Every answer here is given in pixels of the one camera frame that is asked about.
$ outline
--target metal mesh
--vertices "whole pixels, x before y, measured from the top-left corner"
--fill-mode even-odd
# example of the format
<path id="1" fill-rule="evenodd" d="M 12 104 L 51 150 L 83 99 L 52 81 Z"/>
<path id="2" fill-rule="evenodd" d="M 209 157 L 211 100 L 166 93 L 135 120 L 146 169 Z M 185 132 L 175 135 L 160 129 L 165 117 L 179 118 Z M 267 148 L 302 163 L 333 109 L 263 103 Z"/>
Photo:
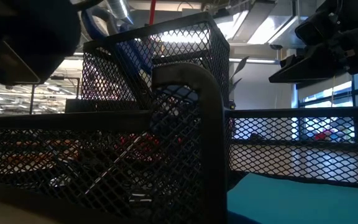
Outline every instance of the metal mesh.
<path id="1" fill-rule="evenodd" d="M 186 90 L 158 91 L 143 133 L 0 129 L 0 183 L 122 218 L 197 222 L 200 117 Z"/>
<path id="2" fill-rule="evenodd" d="M 219 29 L 209 22 L 180 29 L 170 24 L 160 32 L 132 32 L 120 42 L 112 36 L 103 45 L 85 47 L 82 99 L 99 102 L 91 105 L 95 111 L 150 109 L 152 69 L 188 62 L 212 73 L 229 106 L 229 49 Z"/>
<path id="3" fill-rule="evenodd" d="M 231 174 L 240 175 L 231 176 L 231 186 L 248 172 L 358 185 L 358 116 L 233 118 L 232 122 L 229 166 Z"/>

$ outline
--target blue mat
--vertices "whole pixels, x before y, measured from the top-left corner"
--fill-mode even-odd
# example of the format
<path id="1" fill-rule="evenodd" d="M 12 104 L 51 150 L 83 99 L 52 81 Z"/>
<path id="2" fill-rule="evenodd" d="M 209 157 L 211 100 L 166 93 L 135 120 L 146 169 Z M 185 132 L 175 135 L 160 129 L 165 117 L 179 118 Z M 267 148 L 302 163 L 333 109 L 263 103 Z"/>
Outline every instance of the blue mat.
<path id="1" fill-rule="evenodd" d="M 227 208 L 229 223 L 358 224 L 358 189 L 248 174 L 227 193 Z"/>

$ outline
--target white wall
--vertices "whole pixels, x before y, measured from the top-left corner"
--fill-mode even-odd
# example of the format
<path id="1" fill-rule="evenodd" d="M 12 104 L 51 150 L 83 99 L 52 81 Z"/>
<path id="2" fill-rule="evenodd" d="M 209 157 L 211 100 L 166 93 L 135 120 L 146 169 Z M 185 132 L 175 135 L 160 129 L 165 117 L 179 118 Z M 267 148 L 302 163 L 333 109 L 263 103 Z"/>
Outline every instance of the white wall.
<path id="1" fill-rule="evenodd" d="M 291 108 L 292 85 L 269 82 L 269 76 L 279 69 L 279 65 L 245 65 L 234 77 L 234 81 L 242 78 L 234 90 L 236 109 Z"/>

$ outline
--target red cable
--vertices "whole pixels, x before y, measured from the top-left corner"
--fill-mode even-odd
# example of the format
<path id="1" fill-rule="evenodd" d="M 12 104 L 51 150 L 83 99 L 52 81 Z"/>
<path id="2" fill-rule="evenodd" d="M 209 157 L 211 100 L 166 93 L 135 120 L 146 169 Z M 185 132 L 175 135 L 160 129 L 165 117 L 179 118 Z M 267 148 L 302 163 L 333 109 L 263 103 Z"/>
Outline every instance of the red cable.
<path id="1" fill-rule="evenodd" d="M 149 25 L 153 25 L 154 23 L 154 12 L 155 12 L 155 2 L 157 0 L 152 0 L 152 4 L 150 5 L 150 20 Z"/>

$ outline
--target blue object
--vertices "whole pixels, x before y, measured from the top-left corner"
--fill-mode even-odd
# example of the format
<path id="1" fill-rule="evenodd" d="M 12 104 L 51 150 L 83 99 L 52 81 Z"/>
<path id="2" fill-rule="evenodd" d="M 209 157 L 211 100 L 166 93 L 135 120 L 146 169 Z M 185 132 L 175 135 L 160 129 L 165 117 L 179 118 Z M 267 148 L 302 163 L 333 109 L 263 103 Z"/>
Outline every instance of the blue object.
<path id="1" fill-rule="evenodd" d="M 229 223 L 358 224 L 358 189 L 248 174 L 227 193 L 227 209 Z"/>

